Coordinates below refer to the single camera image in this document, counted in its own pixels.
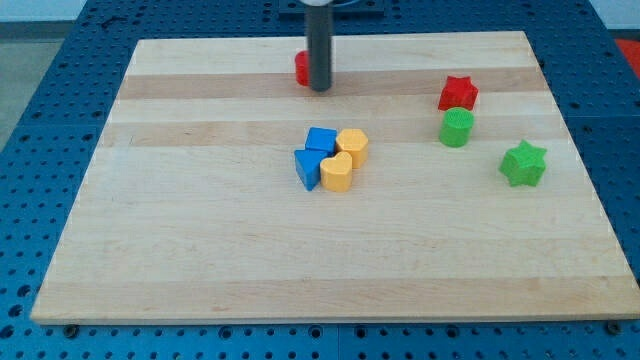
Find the white robot end piece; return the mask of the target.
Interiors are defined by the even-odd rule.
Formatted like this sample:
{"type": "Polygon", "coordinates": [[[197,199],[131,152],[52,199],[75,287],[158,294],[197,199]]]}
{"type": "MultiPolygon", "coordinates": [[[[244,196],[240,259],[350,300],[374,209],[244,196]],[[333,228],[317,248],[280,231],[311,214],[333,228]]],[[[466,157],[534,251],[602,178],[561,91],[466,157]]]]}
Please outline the white robot end piece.
{"type": "Polygon", "coordinates": [[[333,0],[302,0],[302,3],[307,6],[328,6],[333,3],[333,0]]]}

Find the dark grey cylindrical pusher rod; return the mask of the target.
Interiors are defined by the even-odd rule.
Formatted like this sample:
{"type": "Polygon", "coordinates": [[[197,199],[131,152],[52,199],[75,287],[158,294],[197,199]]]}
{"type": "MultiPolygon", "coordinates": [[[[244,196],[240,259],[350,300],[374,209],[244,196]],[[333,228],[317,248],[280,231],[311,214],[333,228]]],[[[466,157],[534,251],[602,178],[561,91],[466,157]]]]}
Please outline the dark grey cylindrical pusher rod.
{"type": "Polygon", "coordinates": [[[333,9],[330,3],[305,4],[305,36],[309,58],[309,86],[325,92],[332,86],[333,9]]]}

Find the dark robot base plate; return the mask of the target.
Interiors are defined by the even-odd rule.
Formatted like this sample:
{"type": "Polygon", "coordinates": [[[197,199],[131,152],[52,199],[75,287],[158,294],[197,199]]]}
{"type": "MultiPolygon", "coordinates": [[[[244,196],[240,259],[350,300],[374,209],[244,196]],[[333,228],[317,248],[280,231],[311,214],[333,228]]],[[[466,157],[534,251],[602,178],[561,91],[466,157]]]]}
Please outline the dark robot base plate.
{"type": "MultiPolygon", "coordinates": [[[[386,0],[335,0],[332,9],[335,15],[382,16],[386,0]]],[[[277,0],[278,17],[281,19],[303,19],[305,4],[299,0],[277,0]]]]}

